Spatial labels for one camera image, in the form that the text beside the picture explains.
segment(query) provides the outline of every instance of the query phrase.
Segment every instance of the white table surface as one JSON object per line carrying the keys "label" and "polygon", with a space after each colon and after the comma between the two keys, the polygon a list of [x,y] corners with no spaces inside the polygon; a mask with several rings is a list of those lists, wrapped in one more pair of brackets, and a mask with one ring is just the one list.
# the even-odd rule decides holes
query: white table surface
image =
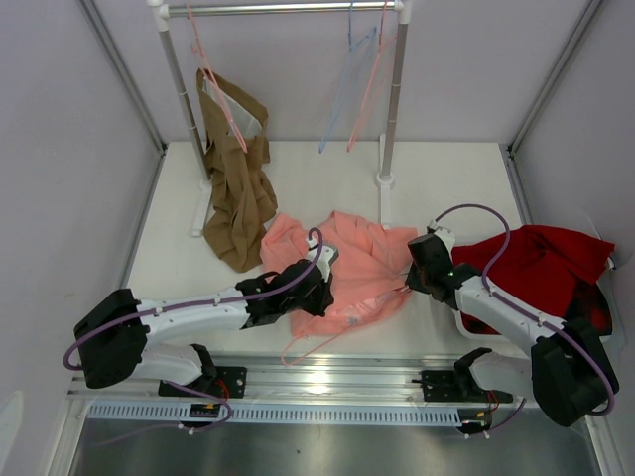
{"label": "white table surface", "polygon": [[[278,196],[279,212],[300,219],[306,228],[323,222],[333,210],[378,220],[378,144],[362,142],[352,153],[345,143],[329,143],[323,154],[316,142],[272,142],[264,170]],[[392,212],[395,226],[420,232],[447,208],[464,202],[489,205],[520,226],[509,180],[497,144],[418,143],[395,145]],[[172,143],[134,260],[129,287],[136,298],[187,298],[210,294],[262,273],[237,274],[216,258],[202,237],[190,229],[199,198],[199,174],[190,143]],[[444,220],[457,241],[477,242],[502,231],[494,217],[480,210],[460,210]],[[289,317],[274,325],[236,332],[209,331],[179,339],[200,343],[216,354],[279,356],[292,339]],[[300,355],[326,337],[298,342]],[[319,355],[420,358],[462,355],[478,346],[518,355],[509,343],[462,336],[449,308],[420,294],[392,318],[338,337]]]}

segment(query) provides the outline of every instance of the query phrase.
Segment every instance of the white wall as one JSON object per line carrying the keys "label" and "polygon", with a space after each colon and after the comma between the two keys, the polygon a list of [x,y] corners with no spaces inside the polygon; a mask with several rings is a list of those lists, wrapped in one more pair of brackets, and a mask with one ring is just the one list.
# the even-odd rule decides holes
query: white wall
{"label": "white wall", "polygon": [[[509,143],[586,0],[415,2],[398,138]],[[98,4],[165,139],[186,139],[145,1],[99,0]],[[379,15],[355,15],[355,30],[365,32],[378,23]],[[197,111],[194,73],[198,63],[190,49],[191,27],[182,18],[170,25]],[[321,136],[346,56],[346,14],[203,18],[199,26],[212,66],[269,108],[271,138]],[[384,131],[386,99],[378,101],[365,138],[376,140]],[[342,115],[333,137],[347,138],[355,112],[351,109]]]}
{"label": "white wall", "polygon": [[3,475],[40,474],[72,327],[116,286],[157,155],[72,1],[0,15],[0,403],[25,393]]}
{"label": "white wall", "polygon": [[534,217],[617,245],[612,273],[626,348],[613,364],[622,389],[609,417],[626,474],[635,474],[635,2],[610,0],[520,151]]}

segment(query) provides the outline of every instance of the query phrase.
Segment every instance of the metal rail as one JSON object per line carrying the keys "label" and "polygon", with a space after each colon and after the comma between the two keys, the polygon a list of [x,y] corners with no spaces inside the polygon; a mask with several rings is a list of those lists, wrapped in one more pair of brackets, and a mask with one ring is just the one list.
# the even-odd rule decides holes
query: metal rail
{"label": "metal rail", "polygon": [[[388,2],[389,10],[399,9],[401,2]],[[280,5],[210,5],[191,6],[195,17],[217,17],[228,15],[262,15],[268,13],[316,13],[316,12],[347,12],[350,2],[334,3],[291,3]],[[355,2],[353,10],[356,12],[371,12],[384,8],[384,2]],[[188,17],[186,6],[168,7],[169,18]]]}

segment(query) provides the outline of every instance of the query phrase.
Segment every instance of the red wire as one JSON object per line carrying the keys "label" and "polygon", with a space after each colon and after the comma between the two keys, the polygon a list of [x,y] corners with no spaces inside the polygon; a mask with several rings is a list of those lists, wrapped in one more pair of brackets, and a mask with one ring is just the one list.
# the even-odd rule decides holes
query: red wire
{"label": "red wire", "polygon": [[491,394],[491,396],[494,398],[494,402],[496,402],[496,407],[494,407],[494,410],[492,410],[492,413],[494,413],[498,410],[498,407],[500,407],[500,401],[498,400],[498,396],[496,395],[496,392],[491,391],[488,394]]}
{"label": "red wire", "polygon": [[225,394],[225,399],[229,400],[229,389],[227,388],[225,383],[222,380],[218,379],[218,385],[222,389],[222,393]]}

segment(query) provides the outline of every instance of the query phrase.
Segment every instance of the red garment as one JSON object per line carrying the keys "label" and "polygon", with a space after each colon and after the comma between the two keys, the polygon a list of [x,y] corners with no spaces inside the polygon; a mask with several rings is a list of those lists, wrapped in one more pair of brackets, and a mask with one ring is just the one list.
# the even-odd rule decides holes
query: red garment
{"label": "red garment", "polygon": [[[455,265],[469,263],[482,270],[504,241],[503,233],[475,245],[457,246],[452,250],[452,260]],[[614,248],[612,243],[576,231],[526,225],[512,231],[507,250],[488,278],[507,293],[551,315],[571,318],[572,310],[578,310],[602,332],[611,327],[610,314],[603,297],[597,296],[599,289],[594,288]],[[498,333],[470,315],[463,314],[462,320],[470,332]]]}

